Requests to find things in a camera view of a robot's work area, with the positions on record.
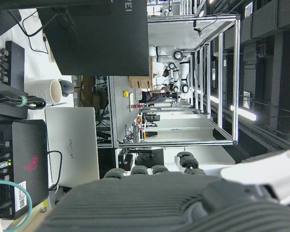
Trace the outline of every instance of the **yellow button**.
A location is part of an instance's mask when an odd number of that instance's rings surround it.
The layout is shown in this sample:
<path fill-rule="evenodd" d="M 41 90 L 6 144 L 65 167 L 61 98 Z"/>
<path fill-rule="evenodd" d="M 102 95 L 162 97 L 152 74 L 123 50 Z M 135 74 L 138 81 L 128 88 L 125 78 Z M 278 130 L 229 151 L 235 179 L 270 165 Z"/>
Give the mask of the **yellow button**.
<path fill-rule="evenodd" d="M 128 91 L 125 90 L 124 91 L 124 97 L 127 98 L 128 96 L 129 96 L 129 93 L 128 93 Z"/>

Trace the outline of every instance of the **wall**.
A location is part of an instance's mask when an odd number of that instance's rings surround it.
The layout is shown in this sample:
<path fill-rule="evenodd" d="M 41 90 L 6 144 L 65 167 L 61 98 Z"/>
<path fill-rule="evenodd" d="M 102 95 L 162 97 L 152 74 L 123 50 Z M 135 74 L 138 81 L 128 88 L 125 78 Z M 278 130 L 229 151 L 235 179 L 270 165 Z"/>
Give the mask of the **wall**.
<path fill-rule="evenodd" d="M 158 127 L 148 127 L 146 131 L 157 131 L 157 137 L 146 138 L 146 142 L 213 140 L 213 127 L 200 115 L 182 112 L 161 112 Z"/>

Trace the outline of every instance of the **white mug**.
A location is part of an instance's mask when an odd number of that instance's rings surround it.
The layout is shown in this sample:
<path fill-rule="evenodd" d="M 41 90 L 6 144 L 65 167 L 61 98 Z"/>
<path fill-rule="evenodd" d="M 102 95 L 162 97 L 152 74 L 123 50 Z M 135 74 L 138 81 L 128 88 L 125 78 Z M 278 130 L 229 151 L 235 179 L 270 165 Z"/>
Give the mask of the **white mug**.
<path fill-rule="evenodd" d="M 62 96 L 61 85 L 55 79 L 28 81 L 25 83 L 25 92 L 43 98 L 47 104 L 59 103 Z"/>

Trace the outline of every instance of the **cabinet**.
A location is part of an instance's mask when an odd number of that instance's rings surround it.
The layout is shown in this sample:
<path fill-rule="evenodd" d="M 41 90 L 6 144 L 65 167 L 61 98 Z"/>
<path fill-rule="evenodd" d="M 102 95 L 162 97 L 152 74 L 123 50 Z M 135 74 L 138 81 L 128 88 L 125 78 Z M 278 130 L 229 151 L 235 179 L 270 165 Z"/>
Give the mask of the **cabinet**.
<path fill-rule="evenodd" d="M 129 76 L 131 88 L 153 88 L 153 59 L 149 57 L 149 76 Z"/>

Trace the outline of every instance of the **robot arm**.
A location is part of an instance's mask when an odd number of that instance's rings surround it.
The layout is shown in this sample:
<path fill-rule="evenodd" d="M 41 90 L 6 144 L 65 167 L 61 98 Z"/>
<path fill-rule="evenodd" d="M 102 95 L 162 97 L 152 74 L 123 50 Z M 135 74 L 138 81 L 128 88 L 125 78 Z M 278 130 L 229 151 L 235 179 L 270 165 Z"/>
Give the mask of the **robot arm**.
<path fill-rule="evenodd" d="M 281 204 L 290 204 L 290 150 L 263 160 L 224 168 L 220 174 L 226 180 L 244 185 L 269 186 Z"/>

